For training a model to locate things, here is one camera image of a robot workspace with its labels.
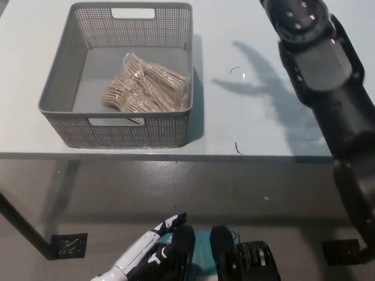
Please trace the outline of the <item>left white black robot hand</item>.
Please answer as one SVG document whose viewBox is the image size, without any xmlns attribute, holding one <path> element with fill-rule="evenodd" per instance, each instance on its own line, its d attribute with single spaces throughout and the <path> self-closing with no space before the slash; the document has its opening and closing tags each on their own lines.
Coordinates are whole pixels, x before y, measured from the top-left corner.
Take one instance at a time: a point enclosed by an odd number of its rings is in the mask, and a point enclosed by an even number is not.
<svg viewBox="0 0 375 281">
<path fill-rule="evenodd" d="M 162 221 L 159 225 L 144 233 L 138 238 L 116 261 L 115 266 L 124 275 L 135 268 L 146 253 L 160 240 L 161 237 L 186 222 L 186 213 L 173 215 Z"/>
</svg>

